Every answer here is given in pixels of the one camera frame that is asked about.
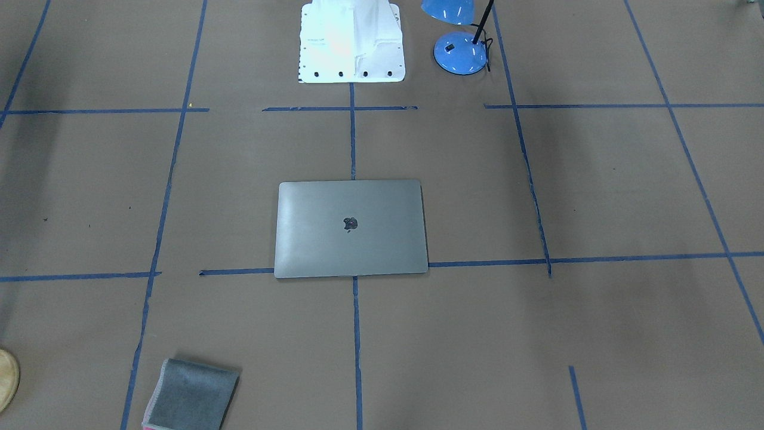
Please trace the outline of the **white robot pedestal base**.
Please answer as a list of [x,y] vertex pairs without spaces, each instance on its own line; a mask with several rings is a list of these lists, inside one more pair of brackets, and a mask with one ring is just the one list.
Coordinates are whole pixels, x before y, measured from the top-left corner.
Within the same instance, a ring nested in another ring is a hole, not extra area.
[[298,81],[402,82],[401,14],[388,1],[311,1],[300,11]]

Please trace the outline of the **wooden mug tree stand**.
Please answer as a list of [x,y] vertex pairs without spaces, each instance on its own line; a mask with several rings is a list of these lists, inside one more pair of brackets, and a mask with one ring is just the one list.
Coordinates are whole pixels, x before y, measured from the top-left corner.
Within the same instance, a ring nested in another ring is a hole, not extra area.
[[21,368],[16,357],[7,349],[1,349],[1,413],[16,396],[21,380]]

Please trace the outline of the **grey folded cloth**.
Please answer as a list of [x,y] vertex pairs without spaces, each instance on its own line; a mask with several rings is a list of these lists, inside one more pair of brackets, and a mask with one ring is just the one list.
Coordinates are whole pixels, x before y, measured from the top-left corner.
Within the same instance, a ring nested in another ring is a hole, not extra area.
[[142,429],[221,429],[240,372],[208,364],[164,360]]

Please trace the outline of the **blue desk lamp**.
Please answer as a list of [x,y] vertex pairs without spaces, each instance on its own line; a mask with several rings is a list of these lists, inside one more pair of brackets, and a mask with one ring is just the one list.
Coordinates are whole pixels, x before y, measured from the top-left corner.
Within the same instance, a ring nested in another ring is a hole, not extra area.
[[[485,10],[475,26],[475,32],[450,32],[436,41],[432,56],[442,70],[453,75],[469,76],[489,70],[489,38],[485,26],[493,11],[494,1],[486,3]],[[474,1],[422,1],[420,8],[439,21],[472,26],[475,19]]]

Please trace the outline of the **grey laptop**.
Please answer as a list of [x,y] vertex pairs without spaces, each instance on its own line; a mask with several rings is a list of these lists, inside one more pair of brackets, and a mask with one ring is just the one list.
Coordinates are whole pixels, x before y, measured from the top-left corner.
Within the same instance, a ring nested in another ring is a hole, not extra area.
[[418,180],[283,182],[275,276],[418,274],[429,270]]

